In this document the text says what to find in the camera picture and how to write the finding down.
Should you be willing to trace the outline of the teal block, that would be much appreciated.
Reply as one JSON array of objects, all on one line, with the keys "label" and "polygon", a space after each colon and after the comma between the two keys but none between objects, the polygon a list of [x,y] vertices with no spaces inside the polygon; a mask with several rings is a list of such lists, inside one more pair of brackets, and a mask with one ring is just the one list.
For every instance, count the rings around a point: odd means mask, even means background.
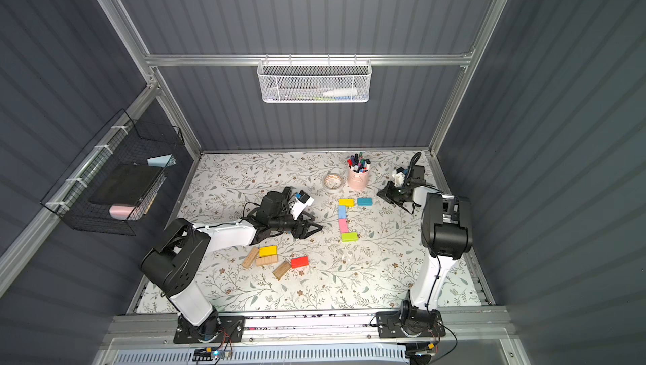
[{"label": "teal block", "polygon": [[357,198],[356,204],[359,207],[370,207],[373,205],[373,200],[371,198]]}]

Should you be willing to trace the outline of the pink block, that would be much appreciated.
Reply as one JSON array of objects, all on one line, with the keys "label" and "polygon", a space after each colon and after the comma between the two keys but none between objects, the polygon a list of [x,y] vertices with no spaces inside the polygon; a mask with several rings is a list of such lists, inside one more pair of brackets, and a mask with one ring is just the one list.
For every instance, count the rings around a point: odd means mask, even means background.
[{"label": "pink block", "polygon": [[338,225],[339,225],[340,233],[342,235],[349,232],[348,222],[347,222],[346,219],[339,219],[338,220]]}]

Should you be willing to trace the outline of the light blue block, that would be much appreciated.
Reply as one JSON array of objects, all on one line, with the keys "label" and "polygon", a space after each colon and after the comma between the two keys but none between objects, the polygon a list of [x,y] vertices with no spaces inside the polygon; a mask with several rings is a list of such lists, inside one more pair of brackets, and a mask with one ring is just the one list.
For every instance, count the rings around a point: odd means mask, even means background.
[{"label": "light blue block", "polygon": [[347,208],[345,206],[340,205],[338,207],[338,218],[340,220],[344,220],[347,217]]}]

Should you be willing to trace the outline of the lime green block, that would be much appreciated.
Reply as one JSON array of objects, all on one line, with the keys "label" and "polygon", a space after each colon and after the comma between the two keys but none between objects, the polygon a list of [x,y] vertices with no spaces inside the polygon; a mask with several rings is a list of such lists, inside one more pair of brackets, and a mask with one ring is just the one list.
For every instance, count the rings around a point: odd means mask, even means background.
[{"label": "lime green block", "polygon": [[342,233],[341,234],[342,242],[354,242],[358,241],[358,234],[356,232]]}]

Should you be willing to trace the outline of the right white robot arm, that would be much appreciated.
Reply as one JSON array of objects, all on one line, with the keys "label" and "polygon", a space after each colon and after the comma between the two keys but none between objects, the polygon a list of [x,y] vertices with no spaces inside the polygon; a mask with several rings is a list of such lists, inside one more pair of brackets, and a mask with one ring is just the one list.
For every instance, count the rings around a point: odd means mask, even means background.
[{"label": "right white robot arm", "polygon": [[385,202],[399,208],[411,203],[420,208],[422,246],[427,250],[417,281],[403,300],[395,326],[405,336],[440,333],[437,310],[448,273],[473,245],[472,208],[469,198],[445,194],[425,180],[425,168],[417,165],[419,153],[406,169],[394,171],[393,180],[378,191]]}]

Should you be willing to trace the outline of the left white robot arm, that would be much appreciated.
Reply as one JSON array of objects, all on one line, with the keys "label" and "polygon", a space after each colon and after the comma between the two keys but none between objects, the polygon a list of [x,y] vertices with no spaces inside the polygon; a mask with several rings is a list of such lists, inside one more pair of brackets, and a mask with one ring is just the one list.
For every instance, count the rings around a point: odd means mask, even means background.
[{"label": "left white robot arm", "polygon": [[262,202],[237,221],[197,225],[184,218],[173,220],[143,258],[140,269],[178,311],[178,327],[193,341],[226,341],[226,330],[215,306],[201,292],[195,276],[209,252],[258,245],[284,233],[296,240],[322,231],[306,209],[314,198],[292,188],[267,193]]}]

